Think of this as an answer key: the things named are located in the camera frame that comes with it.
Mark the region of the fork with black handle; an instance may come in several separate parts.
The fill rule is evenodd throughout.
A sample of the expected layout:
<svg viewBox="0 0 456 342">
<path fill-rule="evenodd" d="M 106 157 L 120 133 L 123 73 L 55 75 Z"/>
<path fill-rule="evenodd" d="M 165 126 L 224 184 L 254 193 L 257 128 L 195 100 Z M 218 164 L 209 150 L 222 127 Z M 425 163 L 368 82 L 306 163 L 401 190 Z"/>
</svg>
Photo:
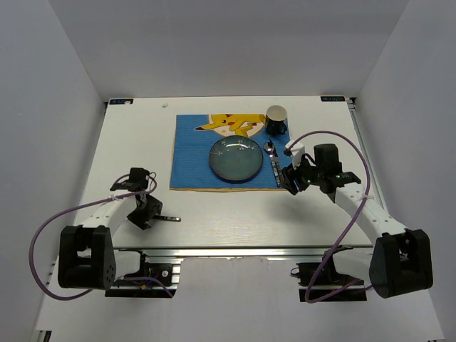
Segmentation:
<svg viewBox="0 0 456 342">
<path fill-rule="evenodd" d="M 154 215 L 152 218 L 156 219 L 156 220 L 169 221 L 169 222 L 181 222 L 182 221 L 182 219 L 180 217 L 163 216 L 163 215 Z"/>
</svg>

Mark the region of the knife with black handle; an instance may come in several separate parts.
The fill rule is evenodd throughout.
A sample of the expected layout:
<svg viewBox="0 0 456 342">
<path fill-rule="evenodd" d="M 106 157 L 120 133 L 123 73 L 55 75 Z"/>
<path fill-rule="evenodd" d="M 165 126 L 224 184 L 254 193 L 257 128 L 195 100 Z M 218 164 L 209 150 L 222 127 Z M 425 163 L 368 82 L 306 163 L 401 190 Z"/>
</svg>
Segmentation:
<svg viewBox="0 0 456 342">
<path fill-rule="evenodd" d="M 275 169 L 274 175 L 276 176 L 277 185 L 278 187 L 283 187 L 284 176 L 282 174 L 281 167 L 279 164 L 279 156 L 276 151 L 275 145 L 271 140 L 268 141 L 268 147 L 273 160 L 272 163 Z"/>
</svg>

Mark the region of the spoon with black handle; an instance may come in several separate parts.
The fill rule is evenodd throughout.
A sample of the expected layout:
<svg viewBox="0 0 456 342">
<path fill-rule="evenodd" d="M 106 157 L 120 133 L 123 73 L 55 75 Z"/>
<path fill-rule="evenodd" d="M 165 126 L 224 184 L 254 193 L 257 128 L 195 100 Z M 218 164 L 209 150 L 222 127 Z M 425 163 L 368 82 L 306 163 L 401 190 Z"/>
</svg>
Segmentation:
<svg viewBox="0 0 456 342">
<path fill-rule="evenodd" d="M 274 177 L 276 180 L 277 187 L 281 187 L 281 173 L 280 173 L 280 166 L 279 166 L 279 159 L 276 155 L 276 148 L 272 141 L 266 142 L 264 144 L 264 149 L 268 153 L 271 166 L 273 169 Z"/>
</svg>

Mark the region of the dark blue paper cup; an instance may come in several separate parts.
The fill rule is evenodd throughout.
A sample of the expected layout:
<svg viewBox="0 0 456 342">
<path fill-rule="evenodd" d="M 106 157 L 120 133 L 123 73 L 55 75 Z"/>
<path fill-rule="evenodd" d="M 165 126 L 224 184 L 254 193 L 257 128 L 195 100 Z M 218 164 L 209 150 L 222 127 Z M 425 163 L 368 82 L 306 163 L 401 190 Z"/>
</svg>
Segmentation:
<svg viewBox="0 0 456 342">
<path fill-rule="evenodd" d="M 265 129 L 269 136 L 285 135 L 287 133 L 287 111 L 284 107 L 280 105 L 269 107 L 265 118 Z"/>
</svg>

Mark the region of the blue pikachu placemat cloth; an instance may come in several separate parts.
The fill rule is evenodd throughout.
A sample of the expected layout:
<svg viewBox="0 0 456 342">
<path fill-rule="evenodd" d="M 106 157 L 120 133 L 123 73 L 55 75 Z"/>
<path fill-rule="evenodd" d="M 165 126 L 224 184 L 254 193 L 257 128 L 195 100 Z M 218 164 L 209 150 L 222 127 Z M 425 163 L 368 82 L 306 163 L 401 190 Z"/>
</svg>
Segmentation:
<svg viewBox="0 0 456 342">
<path fill-rule="evenodd" d="M 279 165 L 289 132 L 270 136 L 263 114 L 178 115 L 176 117 L 170 189 L 195 191 L 278 190 L 270 154 L 273 143 Z"/>
</svg>

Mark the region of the teal ceramic plate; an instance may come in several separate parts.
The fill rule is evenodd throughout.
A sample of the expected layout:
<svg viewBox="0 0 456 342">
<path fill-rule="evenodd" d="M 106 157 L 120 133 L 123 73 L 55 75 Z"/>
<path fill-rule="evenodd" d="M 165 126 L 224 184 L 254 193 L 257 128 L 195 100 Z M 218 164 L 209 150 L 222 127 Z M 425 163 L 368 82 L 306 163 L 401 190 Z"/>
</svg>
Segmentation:
<svg viewBox="0 0 456 342">
<path fill-rule="evenodd" d="M 264 164 L 264 152 L 253 139 L 233 135 L 221 138 L 211 146 L 208 163 L 218 180 L 243 184 L 258 178 Z"/>
</svg>

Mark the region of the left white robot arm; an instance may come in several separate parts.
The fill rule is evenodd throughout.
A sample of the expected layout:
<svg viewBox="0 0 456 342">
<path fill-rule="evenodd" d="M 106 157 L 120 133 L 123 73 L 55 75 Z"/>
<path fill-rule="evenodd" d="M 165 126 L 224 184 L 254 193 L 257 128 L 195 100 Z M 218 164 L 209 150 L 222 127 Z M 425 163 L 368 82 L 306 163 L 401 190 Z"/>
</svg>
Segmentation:
<svg viewBox="0 0 456 342">
<path fill-rule="evenodd" d="M 141 230 L 150 228 L 161 213 L 162 203 L 151 196 L 151 172 L 133 167 L 126 180 L 115 182 L 107 202 L 78 226 L 61 231 L 58 283 L 62 288 L 108 290 L 115 280 L 127 276 L 134 284 L 150 278 L 150 266 L 137 251 L 116 251 L 114 232 L 130 222 Z"/>
</svg>

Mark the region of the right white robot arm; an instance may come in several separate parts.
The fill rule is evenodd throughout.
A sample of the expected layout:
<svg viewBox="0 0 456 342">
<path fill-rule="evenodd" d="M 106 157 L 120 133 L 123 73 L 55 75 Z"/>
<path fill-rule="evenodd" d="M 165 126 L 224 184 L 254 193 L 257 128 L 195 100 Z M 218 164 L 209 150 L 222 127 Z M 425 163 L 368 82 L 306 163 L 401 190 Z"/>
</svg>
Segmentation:
<svg viewBox="0 0 456 342">
<path fill-rule="evenodd" d="M 336 242 L 325 252 L 316 274 L 330 284 L 346 276 L 370 284 L 382 298 L 390 298 L 433 285 L 429 236 L 409 229 L 392 218 L 372 197 L 353 172 L 345 172 L 334 144 L 314 147 L 314 160 L 306 159 L 305 147 L 290 140 L 284 150 L 291 164 L 282 169 L 282 186 L 291 194 L 316 186 L 357 224 L 373 245 L 371 253 Z"/>
</svg>

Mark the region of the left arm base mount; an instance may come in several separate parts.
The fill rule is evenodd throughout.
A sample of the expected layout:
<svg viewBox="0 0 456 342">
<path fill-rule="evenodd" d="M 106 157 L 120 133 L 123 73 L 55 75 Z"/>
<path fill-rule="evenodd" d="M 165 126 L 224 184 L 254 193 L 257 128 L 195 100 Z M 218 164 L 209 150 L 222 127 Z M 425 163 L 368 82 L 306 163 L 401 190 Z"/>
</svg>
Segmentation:
<svg viewBox="0 0 456 342">
<path fill-rule="evenodd" d="M 115 251 L 116 274 L 107 298 L 171 299 L 180 279 L 181 259 L 145 251 Z"/>
</svg>

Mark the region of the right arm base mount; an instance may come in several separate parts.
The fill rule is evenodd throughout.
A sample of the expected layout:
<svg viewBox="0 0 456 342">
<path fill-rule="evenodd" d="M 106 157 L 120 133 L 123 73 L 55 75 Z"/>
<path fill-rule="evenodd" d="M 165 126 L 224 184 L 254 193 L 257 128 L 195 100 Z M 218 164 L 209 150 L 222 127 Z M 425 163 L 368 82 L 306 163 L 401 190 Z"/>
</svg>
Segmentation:
<svg viewBox="0 0 456 342">
<path fill-rule="evenodd" d="M 290 271 L 290 276 L 294 277 L 299 284 L 299 301 L 306 302 L 306 290 L 310 284 L 311 278 L 318 268 L 319 261 L 304 261 L 296 264 Z M 329 261 L 316 277 L 309 299 L 314 300 L 328 294 L 332 294 L 339 288 L 352 282 L 354 278 L 345 274 L 336 272 L 333 262 Z M 350 288 L 337 293 L 323 302 L 362 302 L 367 301 L 365 285 L 363 281 L 357 281 Z"/>
</svg>

